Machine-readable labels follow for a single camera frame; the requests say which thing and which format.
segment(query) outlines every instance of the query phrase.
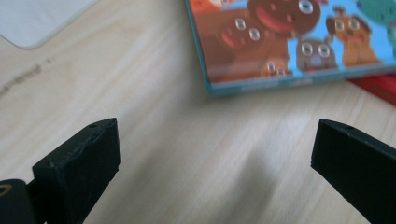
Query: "colorful box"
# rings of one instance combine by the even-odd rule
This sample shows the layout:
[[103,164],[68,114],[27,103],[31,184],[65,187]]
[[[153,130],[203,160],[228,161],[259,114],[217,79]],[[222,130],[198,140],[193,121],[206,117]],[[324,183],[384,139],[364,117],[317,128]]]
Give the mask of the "colorful box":
[[209,94],[396,72],[394,0],[186,0]]

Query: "light wood surface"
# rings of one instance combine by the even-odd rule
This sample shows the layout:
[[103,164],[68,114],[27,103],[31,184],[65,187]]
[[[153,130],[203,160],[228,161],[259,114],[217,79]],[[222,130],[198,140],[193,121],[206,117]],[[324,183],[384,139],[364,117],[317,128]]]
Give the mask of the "light wood surface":
[[318,120],[396,147],[396,107],[345,81],[207,96],[184,1],[101,0],[38,49],[0,38],[0,71],[0,179],[118,119],[87,224],[368,223],[310,168]]

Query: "wood grain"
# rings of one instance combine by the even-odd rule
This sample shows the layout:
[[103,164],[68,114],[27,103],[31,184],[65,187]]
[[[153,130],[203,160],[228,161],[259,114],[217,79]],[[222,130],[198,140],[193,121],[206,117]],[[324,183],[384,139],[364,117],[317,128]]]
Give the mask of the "wood grain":
[[122,165],[87,224],[368,223],[310,168],[318,120],[396,147],[395,107],[348,82],[208,97],[184,1],[101,0],[0,50],[0,179],[118,119]]

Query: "screw hole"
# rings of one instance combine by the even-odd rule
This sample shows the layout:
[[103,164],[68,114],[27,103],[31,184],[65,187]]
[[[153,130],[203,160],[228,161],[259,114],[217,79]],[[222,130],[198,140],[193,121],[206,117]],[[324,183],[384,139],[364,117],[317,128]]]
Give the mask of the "screw hole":
[[11,189],[11,185],[0,185],[0,197],[6,195]]

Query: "black plastic piece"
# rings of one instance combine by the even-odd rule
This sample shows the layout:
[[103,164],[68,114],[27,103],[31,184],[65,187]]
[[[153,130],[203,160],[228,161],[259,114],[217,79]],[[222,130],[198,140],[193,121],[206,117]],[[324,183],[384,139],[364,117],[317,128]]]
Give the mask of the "black plastic piece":
[[[4,206],[18,208],[14,210],[17,213],[7,217],[10,222],[0,215],[0,223],[80,224],[119,170],[120,163],[117,120],[95,122],[35,164],[35,179],[27,187],[19,180],[10,184],[17,190],[7,193],[4,190],[3,195],[0,191],[0,214]],[[16,221],[20,217],[34,217],[35,222]]]
[[396,223],[396,149],[351,126],[321,119],[311,166],[368,221]]

